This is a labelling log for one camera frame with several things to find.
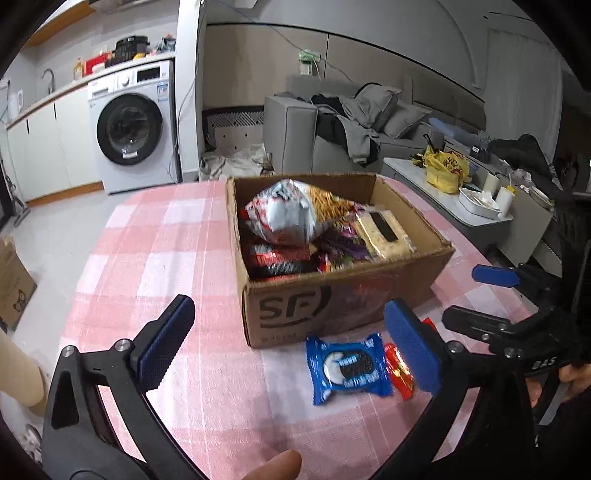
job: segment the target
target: wall cabinet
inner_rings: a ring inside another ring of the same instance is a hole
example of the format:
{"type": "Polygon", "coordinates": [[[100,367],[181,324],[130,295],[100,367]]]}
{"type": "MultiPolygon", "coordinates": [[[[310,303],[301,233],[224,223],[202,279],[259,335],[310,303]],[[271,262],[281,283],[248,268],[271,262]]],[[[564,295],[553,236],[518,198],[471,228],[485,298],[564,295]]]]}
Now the wall cabinet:
{"type": "Polygon", "coordinates": [[[70,92],[8,130],[24,200],[99,181],[86,89],[70,92]]]}

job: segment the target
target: pink and white tablecloth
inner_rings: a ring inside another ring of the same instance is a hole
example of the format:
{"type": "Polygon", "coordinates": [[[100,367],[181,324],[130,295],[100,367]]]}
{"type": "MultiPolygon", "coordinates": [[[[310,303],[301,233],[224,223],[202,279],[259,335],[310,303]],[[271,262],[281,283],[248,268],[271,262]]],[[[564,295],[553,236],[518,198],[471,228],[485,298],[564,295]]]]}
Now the pink and white tablecloth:
{"type": "MultiPolygon", "coordinates": [[[[415,309],[420,318],[431,317],[444,340],[459,339],[472,351],[483,351],[483,344],[443,327],[446,307],[456,304],[512,320],[528,316],[510,289],[472,280],[472,267],[488,263],[462,234],[410,189],[395,180],[389,184],[456,248],[433,284],[435,296],[415,309]]],[[[77,285],[60,347],[95,351],[133,338],[178,293],[195,301],[195,324],[148,398],[212,480],[239,479],[288,448],[303,456],[300,478],[367,478],[430,399],[421,392],[404,403],[398,393],[389,398],[335,394],[315,407],[302,343],[263,351],[246,345],[222,181],[145,190],[115,209],[77,285]]],[[[376,330],[383,332],[383,324],[336,338],[360,340],[376,330]]],[[[122,445],[140,457],[110,392],[102,392],[122,445]]],[[[440,455],[457,444],[474,400],[471,392],[440,455]]]]}

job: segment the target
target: washing machine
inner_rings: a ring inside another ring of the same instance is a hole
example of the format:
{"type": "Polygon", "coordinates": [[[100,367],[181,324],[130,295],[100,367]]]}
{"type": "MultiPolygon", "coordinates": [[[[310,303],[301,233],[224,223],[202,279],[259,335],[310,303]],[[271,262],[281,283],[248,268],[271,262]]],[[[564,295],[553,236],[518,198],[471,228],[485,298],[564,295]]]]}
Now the washing machine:
{"type": "Polygon", "coordinates": [[[87,91],[96,164],[107,193],[180,182],[171,60],[106,75],[87,91]]]}

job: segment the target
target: yellow bottle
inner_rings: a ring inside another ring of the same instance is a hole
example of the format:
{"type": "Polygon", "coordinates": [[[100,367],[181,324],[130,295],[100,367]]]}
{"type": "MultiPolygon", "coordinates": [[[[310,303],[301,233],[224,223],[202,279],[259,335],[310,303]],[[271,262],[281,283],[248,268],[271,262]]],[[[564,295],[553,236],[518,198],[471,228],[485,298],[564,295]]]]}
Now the yellow bottle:
{"type": "Polygon", "coordinates": [[[78,57],[78,60],[76,60],[76,66],[74,67],[74,81],[82,80],[83,75],[84,75],[84,65],[82,65],[81,58],[78,57]]]}

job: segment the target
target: oreo cookie package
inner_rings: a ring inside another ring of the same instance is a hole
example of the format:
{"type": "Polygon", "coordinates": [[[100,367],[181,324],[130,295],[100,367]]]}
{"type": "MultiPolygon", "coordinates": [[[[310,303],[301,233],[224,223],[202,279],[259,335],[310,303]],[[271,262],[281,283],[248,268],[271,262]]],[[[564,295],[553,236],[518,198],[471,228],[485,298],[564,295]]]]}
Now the oreo cookie package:
{"type": "Polygon", "coordinates": [[[371,334],[362,343],[326,343],[312,336],[306,340],[306,352],[314,405],[323,404],[334,390],[392,395],[379,333],[371,334]]]}

